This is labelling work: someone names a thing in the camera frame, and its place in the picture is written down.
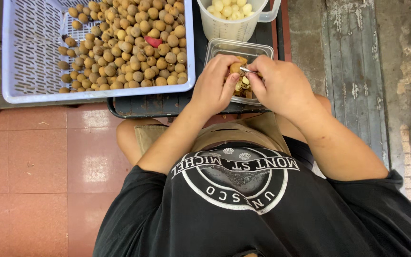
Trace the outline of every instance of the leg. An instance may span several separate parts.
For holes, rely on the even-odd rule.
[[[331,103],[329,100],[326,97],[317,94],[315,94],[315,97],[318,101],[320,101],[329,114],[331,114]],[[275,115],[275,119],[277,120],[277,124],[279,125],[282,135],[307,143],[307,140],[305,140],[302,133],[289,120],[277,114]]]
[[[134,126],[137,125],[155,125],[161,122],[151,119],[126,119],[117,126],[117,144],[128,161],[134,166],[142,157],[141,151],[137,144]]]

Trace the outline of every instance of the knee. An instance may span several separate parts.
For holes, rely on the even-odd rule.
[[[315,94],[315,97],[321,103],[323,108],[325,108],[328,111],[328,113],[331,114],[332,113],[332,111],[331,111],[331,102],[329,102],[329,99],[327,97],[317,95],[317,94]]]

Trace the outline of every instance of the clear plastic container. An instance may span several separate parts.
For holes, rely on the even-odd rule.
[[[70,87],[70,84],[61,82],[61,75],[73,71],[61,70],[57,66],[61,60],[73,61],[58,53],[59,46],[66,46],[62,35],[84,40],[90,28],[100,23],[93,21],[84,24],[81,30],[73,29],[71,22],[77,19],[68,14],[68,8],[78,3],[87,6],[88,0],[4,0],[2,94],[7,102],[151,95],[185,92],[193,88],[196,82],[193,11],[192,2],[184,1],[188,73],[185,84],[58,94],[61,87]]]
[[[274,59],[274,49],[270,46],[221,38],[213,38],[209,41],[209,45],[207,46],[207,54],[205,55],[204,67],[210,61],[210,59],[214,58],[214,56],[216,56],[217,54],[242,56],[244,58],[247,58],[248,63],[253,62],[256,57],[263,54],[268,56],[272,60]],[[262,103],[258,101],[254,94],[253,99],[233,96],[231,98],[231,102],[238,102],[255,106],[262,105]]]
[[[225,20],[212,15],[207,8],[212,0],[197,0],[201,10],[202,27],[207,39],[224,38],[247,42],[258,22],[271,22],[277,17],[281,0],[275,0],[271,11],[263,11],[269,0],[247,0],[254,14],[242,20]]]

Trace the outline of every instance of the red peel fragment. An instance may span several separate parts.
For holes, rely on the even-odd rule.
[[[144,39],[145,41],[147,41],[147,43],[149,43],[151,46],[156,47],[156,48],[158,48],[158,46],[163,43],[162,39],[156,39],[150,36],[144,36]]]

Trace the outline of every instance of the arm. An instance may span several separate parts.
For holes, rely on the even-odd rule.
[[[353,181],[388,175],[377,155],[322,108],[296,65],[260,56],[248,68],[265,78],[262,82],[255,74],[247,74],[259,101],[300,130],[326,177]]]
[[[219,54],[206,65],[197,80],[190,103],[137,165],[143,170],[167,175],[175,162],[189,153],[205,123],[229,105],[239,75],[229,75],[225,85],[223,79],[228,67],[237,61],[235,56]]]

